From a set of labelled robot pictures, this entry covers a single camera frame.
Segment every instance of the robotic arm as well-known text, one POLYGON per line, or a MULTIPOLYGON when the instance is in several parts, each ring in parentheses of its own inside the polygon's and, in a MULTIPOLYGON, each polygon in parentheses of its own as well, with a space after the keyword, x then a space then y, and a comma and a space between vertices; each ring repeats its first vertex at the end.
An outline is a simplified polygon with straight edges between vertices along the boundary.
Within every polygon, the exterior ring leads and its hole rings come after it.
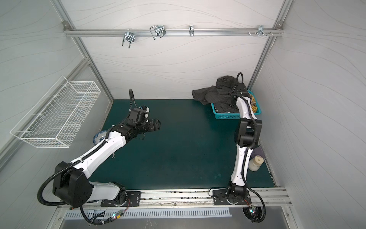
MULTIPOLYGON (((240 74, 242 75, 242 82, 237 82, 237 85, 235 86, 228 101, 232 106, 236 105, 238 107, 240 122, 234 134, 234 141, 236 143, 235 167, 225 194, 226 200, 229 204, 238 204, 243 202, 251 203, 248 190, 256 194, 263 205, 262 214, 259 219, 254 217, 250 219, 252 222, 262 222, 266 214, 264 202, 260 195, 251 189, 246 182, 250 155, 254 146, 258 144, 259 135, 262 129, 262 121, 258 120, 254 116, 250 105, 250 94, 243 83, 243 74, 239 73, 236 79, 238 79, 240 74)), ((250 213, 254 215, 255 211, 256 208, 252 206, 250 213)))
POLYGON ((102 199, 112 200, 116 205, 122 205, 125 202, 127 197, 124 186, 111 182, 89 182, 88 178, 111 154, 137 135, 160 129, 161 123, 158 119, 148 119, 148 107, 132 108, 132 103, 136 105, 130 89, 131 105, 127 118, 110 128, 105 139, 88 152, 70 163, 61 162, 56 166, 55 174, 49 177, 38 190, 37 199, 41 204, 48 206, 69 204, 73 208, 80 207, 84 213, 82 205, 86 202, 102 199), (49 202, 42 196, 44 188, 52 180, 52 192, 62 200, 61 202, 49 202))

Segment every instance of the hanging rail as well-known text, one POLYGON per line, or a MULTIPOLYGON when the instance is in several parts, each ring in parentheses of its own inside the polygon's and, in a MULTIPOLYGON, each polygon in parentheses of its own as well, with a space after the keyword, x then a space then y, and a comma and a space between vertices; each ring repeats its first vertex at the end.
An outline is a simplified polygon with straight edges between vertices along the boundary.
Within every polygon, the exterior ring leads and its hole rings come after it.
MULTIPOLYGON (((123 37, 125 32, 131 32, 136 37, 151 37, 150 29, 70 29, 65 30, 67 37, 123 37)), ((166 37, 192 36, 187 29, 165 29, 166 37)), ((263 29, 260 36, 282 36, 284 30, 263 29)), ((194 36, 258 36, 258 29, 194 29, 194 36)))

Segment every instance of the metal vent grille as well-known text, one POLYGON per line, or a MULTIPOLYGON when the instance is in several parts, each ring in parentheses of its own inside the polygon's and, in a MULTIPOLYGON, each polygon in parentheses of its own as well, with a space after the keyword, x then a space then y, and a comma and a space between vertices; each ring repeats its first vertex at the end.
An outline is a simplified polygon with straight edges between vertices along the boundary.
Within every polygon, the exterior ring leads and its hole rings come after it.
MULTIPOLYGON (((89 210, 87 216, 93 217, 103 212, 104 210, 89 210)), ((117 210, 106 210, 105 217, 109 218, 117 210)), ((143 219, 143 218, 210 218, 210 217, 231 217, 228 207, 206 207, 206 208, 155 208, 155 209, 128 209, 127 212, 121 216, 128 219, 143 219)), ((68 210, 65 219, 83 219, 80 212, 75 210, 68 210)))

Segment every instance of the yellow patterned cloth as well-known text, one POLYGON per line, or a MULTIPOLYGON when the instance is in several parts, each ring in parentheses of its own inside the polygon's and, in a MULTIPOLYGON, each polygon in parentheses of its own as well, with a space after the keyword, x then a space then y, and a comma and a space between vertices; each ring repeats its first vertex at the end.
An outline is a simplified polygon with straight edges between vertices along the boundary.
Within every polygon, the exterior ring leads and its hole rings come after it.
POLYGON ((251 104, 253 113, 256 113, 257 110, 258 110, 257 102, 255 101, 255 98, 254 98, 254 96, 252 94, 250 94, 250 104, 251 104))

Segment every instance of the aluminum rail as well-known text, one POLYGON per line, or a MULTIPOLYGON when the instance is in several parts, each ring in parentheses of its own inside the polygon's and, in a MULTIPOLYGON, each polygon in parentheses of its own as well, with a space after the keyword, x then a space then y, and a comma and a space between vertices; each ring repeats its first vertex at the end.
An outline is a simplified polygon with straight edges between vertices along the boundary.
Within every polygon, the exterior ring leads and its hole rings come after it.
MULTIPOLYGON (((149 29, 129 29, 136 37, 151 37, 149 29)), ((189 37, 189 29, 165 29, 164 37, 189 37)), ((67 37, 123 37, 127 29, 70 29, 64 31, 67 37)), ((282 36, 283 30, 263 29, 261 36, 282 36)), ((257 36, 258 29, 194 29, 194 36, 257 36)))
MULTIPOLYGON (((285 188, 253 188, 263 199, 266 206, 292 206, 285 188)), ((214 205, 214 198, 209 196, 209 189, 150 189, 150 190, 127 190, 141 191, 140 204, 131 208, 187 208, 187 207, 246 207, 244 204, 237 205, 214 205)), ((261 206, 259 198, 249 192, 252 204, 261 206)), ((68 210, 70 206, 58 206, 58 210, 68 210)), ((86 203, 85 209, 102 209, 100 202, 86 203)))
MULTIPOLYGON (((280 29, 283 28, 284 20, 285 20, 286 15, 287 15, 290 7, 291 7, 292 2, 293 2, 293 0, 284 0, 284 2, 282 4, 282 7, 280 9, 280 12, 277 15, 277 19, 274 22, 274 25, 273 25, 274 28, 280 28, 280 29)), ((248 90, 253 89, 254 83, 257 80, 257 78, 259 76, 259 73, 262 70, 264 62, 266 61, 267 56, 269 55, 269 51, 271 51, 271 48, 272 48, 275 40, 276 40, 276 37, 269 37, 267 39, 267 42, 264 45, 261 57, 259 58, 259 61, 258 61, 257 65, 254 69, 253 75, 250 78, 250 81, 248 83, 248 90)))

